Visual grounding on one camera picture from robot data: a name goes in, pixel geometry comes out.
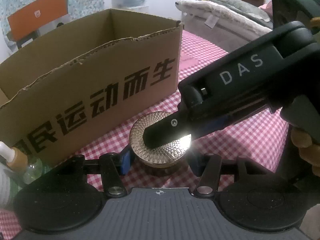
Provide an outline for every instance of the table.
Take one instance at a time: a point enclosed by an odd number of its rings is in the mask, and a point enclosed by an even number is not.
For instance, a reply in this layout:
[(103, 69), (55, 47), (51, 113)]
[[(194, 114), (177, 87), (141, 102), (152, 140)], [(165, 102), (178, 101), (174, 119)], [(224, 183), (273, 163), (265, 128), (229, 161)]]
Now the table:
[[(226, 54), (223, 49), (209, 41), (183, 31), (179, 81)], [(128, 119), (75, 154), (83, 154), (86, 159), (96, 159), (103, 153), (120, 152), (128, 144), (130, 129), (138, 118), (153, 111), (173, 113), (177, 110), (179, 102), (180, 93), (177, 90), (171, 96)], [(193, 141), (192, 146), (201, 153), (215, 153), (226, 159), (246, 155), (271, 171), (275, 171), (284, 149), (288, 126), (288, 123), (280, 118), (279, 111), (270, 114), (268, 110), (264, 110), (241, 123)], [(135, 160), (127, 176), (121, 177), (127, 189), (131, 187), (193, 189), (199, 180), (187, 166), (182, 166), (170, 176), (155, 177), (148, 175), (141, 165)], [(232, 176), (221, 176), (219, 189), (232, 182)], [(88, 183), (102, 190), (101, 176), (89, 175)], [(13, 213), (0, 212), (0, 232), (3, 233), (4, 239), (11, 239), (20, 229)]]

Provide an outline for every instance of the gold lid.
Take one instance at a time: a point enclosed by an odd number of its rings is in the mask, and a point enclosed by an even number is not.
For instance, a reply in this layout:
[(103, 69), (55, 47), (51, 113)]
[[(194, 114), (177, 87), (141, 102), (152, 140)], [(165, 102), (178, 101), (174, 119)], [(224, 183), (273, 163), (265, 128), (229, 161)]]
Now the gold lid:
[(28, 157), (19, 149), (13, 147), (14, 159), (12, 162), (7, 162), (10, 169), (18, 173), (24, 173), (28, 165)]
[(173, 166), (186, 153), (191, 144), (191, 134), (155, 149), (148, 148), (144, 144), (142, 135), (145, 128), (168, 115), (168, 112), (146, 114), (138, 119), (130, 130), (129, 141), (132, 150), (143, 163), (154, 168)]

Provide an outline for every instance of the screw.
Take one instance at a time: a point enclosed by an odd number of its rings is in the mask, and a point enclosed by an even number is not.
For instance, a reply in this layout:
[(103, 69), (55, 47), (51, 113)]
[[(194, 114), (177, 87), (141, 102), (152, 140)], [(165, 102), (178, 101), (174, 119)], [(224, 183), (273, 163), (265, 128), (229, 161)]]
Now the screw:
[(124, 192), (124, 189), (121, 187), (111, 187), (108, 189), (108, 192), (112, 195), (120, 195)]
[(200, 194), (210, 194), (213, 191), (213, 189), (208, 186), (200, 186), (197, 188), (197, 191)]
[(178, 124), (177, 119), (172, 119), (172, 120), (171, 120), (171, 125), (172, 125), (173, 127), (177, 126), (177, 124)]

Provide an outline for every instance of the chair backrest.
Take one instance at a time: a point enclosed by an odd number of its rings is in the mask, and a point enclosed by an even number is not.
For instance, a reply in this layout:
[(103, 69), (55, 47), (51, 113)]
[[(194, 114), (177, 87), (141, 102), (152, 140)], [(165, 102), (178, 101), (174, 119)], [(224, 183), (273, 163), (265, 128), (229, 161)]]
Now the chair backrest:
[(8, 17), (15, 41), (68, 14), (66, 0), (35, 0)]

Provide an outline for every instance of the finger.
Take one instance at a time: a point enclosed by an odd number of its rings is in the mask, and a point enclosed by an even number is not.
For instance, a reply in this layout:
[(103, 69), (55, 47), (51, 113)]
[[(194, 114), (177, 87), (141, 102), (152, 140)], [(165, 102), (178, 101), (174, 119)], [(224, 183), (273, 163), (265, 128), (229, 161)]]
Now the finger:
[(311, 136), (295, 127), (291, 131), (291, 141), (298, 148), (306, 148), (312, 145)]
[(300, 157), (308, 163), (320, 167), (320, 146), (311, 145), (308, 148), (299, 148)]
[(320, 167), (312, 166), (312, 172), (314, 175), (320, 177)]

